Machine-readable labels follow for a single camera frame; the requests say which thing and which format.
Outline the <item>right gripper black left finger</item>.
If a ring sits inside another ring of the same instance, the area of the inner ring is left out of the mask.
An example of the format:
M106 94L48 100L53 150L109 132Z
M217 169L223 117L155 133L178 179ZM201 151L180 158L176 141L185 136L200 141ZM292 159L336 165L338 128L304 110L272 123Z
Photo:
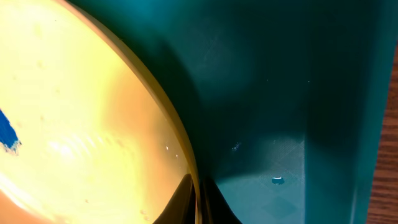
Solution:
M153 224L195 224L195 218L196 193L191 175L186 174Z

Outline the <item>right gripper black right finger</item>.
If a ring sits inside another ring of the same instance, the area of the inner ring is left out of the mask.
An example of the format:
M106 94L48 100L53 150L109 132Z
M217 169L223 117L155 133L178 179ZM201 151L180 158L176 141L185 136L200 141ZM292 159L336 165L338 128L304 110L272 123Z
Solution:
M200 195L203 224L242 224L213 179L206 177L202 180Z

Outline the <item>yellow plate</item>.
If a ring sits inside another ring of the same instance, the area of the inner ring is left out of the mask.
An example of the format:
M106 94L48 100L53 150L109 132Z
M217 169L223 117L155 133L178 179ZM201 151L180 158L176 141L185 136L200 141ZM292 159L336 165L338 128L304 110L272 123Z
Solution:
M192 147L134 53L66 1L1 2L1 222L153 223Z

